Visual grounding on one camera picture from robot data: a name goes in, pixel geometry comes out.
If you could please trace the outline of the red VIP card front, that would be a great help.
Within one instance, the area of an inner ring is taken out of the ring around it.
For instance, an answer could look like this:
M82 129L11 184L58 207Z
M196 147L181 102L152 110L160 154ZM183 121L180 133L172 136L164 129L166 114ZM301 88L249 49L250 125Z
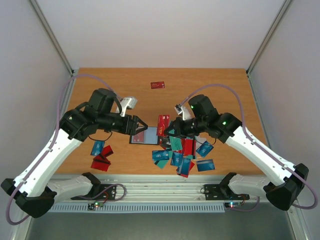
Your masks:
M169 126L170 123L170 116L169 115L159 115L158 116L158 121L157 121L157 131L156 135L159 137L164 137L165 130Z

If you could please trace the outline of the red vip card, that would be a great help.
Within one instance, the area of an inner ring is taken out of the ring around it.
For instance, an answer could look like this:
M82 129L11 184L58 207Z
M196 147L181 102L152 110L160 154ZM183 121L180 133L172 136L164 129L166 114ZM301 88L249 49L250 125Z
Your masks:
M132 143L143 143L145 138L145 132L139 132L136 135L134 135L131 139Z
M164 137L165 130L169 126L170 123L170 116L169 115L159 115L158 116L158 121L157 121L157 131L156 135L159 137Z

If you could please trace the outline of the black leather card holder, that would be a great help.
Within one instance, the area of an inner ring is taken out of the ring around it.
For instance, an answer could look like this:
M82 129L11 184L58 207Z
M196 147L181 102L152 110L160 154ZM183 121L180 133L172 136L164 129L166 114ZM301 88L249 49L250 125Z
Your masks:
M132 142L132 137L130 137L129 143L134 145L158 145L159 137L157 136L157 128L156 127L148 127L147 130L144 131L144 142L143 143L134 143Z

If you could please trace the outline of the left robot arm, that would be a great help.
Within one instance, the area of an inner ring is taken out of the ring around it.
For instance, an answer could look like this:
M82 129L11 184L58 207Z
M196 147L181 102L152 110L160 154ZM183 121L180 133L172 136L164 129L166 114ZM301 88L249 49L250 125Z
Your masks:
M118 100L108 89L96 89L89 101L67 111L58 128L33 162L17 177L6 178L1 188L28 216L39 218L54 204L71 199L96 199L101 182L91 173L51 184L49 181L64 160L97 130L134 136L148 126L138 116L129 115L135 97Z

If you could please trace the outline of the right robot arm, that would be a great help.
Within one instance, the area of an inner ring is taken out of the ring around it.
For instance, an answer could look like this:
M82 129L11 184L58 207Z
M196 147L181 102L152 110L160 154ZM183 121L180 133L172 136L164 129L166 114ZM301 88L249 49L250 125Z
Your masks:
M309 169L277 155L259 141L243 123L231 113L218 113L211 100L199 94L188 101L194 117L185 119L185 110L179 107L177 117L165 134L177 138L194 138L201 133L240 152L264 174L264 177L242 176L228 173L220 182L221 194L230 199L235 195L265 197L276 208L287 211L301 193Z

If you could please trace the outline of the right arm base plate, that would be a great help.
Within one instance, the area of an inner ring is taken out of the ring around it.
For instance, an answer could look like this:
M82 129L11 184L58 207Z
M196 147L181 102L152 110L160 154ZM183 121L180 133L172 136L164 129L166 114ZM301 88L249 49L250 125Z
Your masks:
M248 194L236 194L228 186L220 186L219 184L205 184L203 190L207 201L241 201L250 199Z

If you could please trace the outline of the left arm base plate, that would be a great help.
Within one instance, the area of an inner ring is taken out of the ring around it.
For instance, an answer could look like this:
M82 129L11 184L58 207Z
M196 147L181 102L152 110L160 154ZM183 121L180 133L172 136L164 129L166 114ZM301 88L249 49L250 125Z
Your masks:
M80 200L105 200L113 201L116 199L117 193L117 185L116 184L101 184L99 190L94 193L91 191L87 195L84 196L75 196L72 197L71 200L73 201L80 201Z

